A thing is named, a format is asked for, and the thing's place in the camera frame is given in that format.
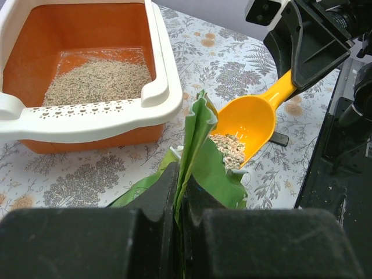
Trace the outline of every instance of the pile of pellets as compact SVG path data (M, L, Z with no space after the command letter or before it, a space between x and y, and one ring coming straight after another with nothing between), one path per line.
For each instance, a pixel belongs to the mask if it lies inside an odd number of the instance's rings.
M141 97L143 86L151 81L146 65L93 60L55 77L43 106L136 99Z
M210 139L217 145L222 153L226 169L240 169L244 162L245 143L239 141L235 135L211 135Z

